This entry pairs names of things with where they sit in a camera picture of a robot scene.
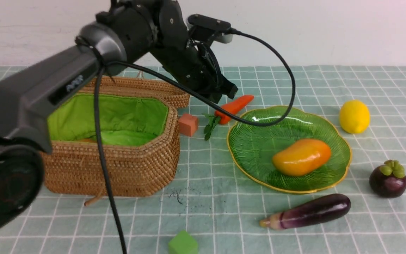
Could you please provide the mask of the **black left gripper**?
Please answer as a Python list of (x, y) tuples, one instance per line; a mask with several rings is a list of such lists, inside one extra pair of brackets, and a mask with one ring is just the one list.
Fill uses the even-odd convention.
[(176, 82), (213, 103), (222, 96), (234, 99), (238, 87), (221, 72), (211, 48), (202, 42), (189, 42), (183, 49), (155, 47), (150, 53)]

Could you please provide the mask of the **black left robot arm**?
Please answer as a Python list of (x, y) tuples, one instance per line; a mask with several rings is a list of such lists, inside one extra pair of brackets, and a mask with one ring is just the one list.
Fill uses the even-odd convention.
[(177, 0), (113, 0), (75, 39), (75, 45), (0, 80), (0, 228), (23, 213), (44, 178), (40, 152), (51, 153), (47, 118), (93, 78), (118, 75), (151, 53), (176, 87), (215, 107), (238, 88), (191, 43), (200, 25)]

